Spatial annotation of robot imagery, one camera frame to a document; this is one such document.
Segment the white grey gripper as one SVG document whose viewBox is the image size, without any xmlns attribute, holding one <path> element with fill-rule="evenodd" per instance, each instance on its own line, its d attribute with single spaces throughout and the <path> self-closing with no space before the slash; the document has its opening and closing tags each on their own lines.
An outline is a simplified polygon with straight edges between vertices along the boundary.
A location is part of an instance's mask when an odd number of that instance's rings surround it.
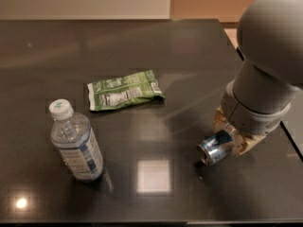
<svg viewBox="0 0 303 227">
<path fill-rule="evenodd" d="M 233 155 L 240 157 L 260 143 L 267 133 L 274 131 L 283 116 L 291 109 L 288 103 L 277 113 L 257 113 L 244 107 L 234 95 L 234 82 L 227 84 L 221 99 L 221 108 L 215 111 L 213 121 L 213 131 L 225 131 L 230 136 L 235 132 L 235 128 L 241 132 L 236 134 Z"/>
</svg>

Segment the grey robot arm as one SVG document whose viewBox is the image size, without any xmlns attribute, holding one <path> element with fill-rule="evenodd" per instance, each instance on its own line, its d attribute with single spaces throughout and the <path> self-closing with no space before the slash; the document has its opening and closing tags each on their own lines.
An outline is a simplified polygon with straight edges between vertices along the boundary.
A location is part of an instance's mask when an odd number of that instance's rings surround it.
<svg viewBox="0 0 303 227">
<path fill-rule="evenodd" d="M 214 128 L 233 129 L 241 156 L 274 131 L 303 86 L 303 0 L 256 0 L 238 23 L 244 56 L 227 84 Z"/>
</svg>

